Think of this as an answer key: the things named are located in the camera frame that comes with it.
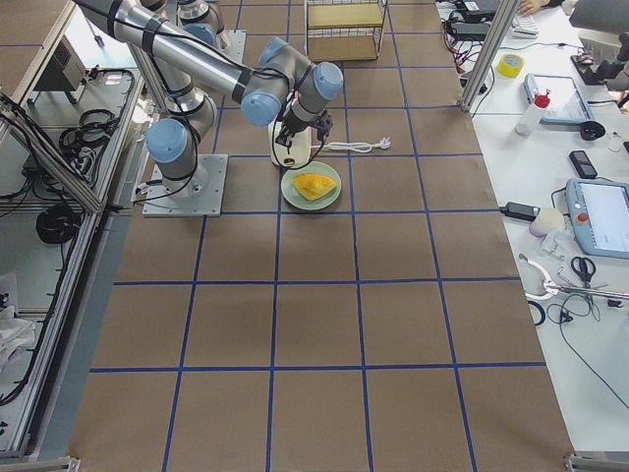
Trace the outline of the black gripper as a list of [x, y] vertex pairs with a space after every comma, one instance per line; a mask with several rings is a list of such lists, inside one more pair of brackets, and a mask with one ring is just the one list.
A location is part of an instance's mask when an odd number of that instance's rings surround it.
[[311, 112], [299, 100], [293, 100], [286, 107], [279, 132], [272, 140], [275, 144], [290, 148], [296, 136], [308, 128], [314, 128], [317, 138], [324, 142], [331, 131], [332, 118], [326, 109]]

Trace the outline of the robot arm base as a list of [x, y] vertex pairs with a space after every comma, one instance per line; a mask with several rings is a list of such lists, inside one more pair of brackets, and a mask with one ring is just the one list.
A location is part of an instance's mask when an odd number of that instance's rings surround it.
[[232, 45], [219, 1], [178, 0], [177, 16], [185, 31], [219, 50]]

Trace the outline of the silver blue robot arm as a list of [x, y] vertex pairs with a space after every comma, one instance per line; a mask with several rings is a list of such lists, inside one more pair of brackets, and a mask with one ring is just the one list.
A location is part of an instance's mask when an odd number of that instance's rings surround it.
[[314, 128], [324, 141], [332, 126], [327, 104], [344, 78], [329, 62], [313, 63], [289, 43], [274, 37], [256, 68], [228, 58], [215, 46], [168, 20], [161, 2], [81, 1], [85, 16], [110, 37], [145, 56], [165, 95], [167, 115], [146, 134], [150, 157], [170, 198], [200, 193], [207, 180], [199, 145], [213, 126], [214, 101], [207, 86], [239, 105], [249, 123], [273, 124], [276, 147], [291, 148], [295, 137]]

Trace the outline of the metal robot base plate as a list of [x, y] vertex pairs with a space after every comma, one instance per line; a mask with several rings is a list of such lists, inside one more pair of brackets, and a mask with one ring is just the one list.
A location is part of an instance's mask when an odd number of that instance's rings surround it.
[[160, 180], [149, 186], [142, 213], [145, 217], [218, 217], [221, 214], [229, 156], [226, 153], [202, 153], [198, 169], [191, 181], [162, 180], [161, 171], [154, 166], [151, 179]]

